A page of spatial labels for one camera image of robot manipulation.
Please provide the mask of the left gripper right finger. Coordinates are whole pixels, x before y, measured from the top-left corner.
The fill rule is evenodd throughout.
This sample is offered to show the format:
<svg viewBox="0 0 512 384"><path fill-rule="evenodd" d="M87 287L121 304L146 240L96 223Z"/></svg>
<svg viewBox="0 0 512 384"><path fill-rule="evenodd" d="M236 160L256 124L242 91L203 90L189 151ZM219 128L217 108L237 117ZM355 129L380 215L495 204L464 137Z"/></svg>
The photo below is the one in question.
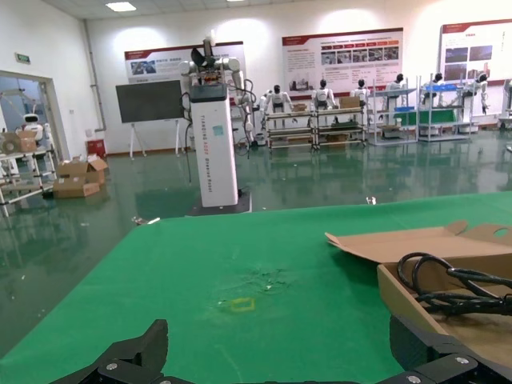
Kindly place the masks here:
<svg viewBox="0 0 512 384"><path fill-rule="evenodd" d="M384 383L510 383L511 368L488 360L456 338L390 317L390 350L403 372Z"/></svg>

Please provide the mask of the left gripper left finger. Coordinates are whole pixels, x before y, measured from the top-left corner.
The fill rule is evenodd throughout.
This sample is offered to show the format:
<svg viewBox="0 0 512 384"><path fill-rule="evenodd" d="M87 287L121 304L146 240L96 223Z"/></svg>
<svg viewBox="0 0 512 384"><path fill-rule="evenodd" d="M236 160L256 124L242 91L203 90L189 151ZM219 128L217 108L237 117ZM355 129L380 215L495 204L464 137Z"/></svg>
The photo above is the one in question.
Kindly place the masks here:
<svg viewBox="0 0 512 384"><path fill-rule="evenodd" d="M155 320L140 336L111 344L93 363L56 383L160 383L169 349L168 322Z"/></svg>

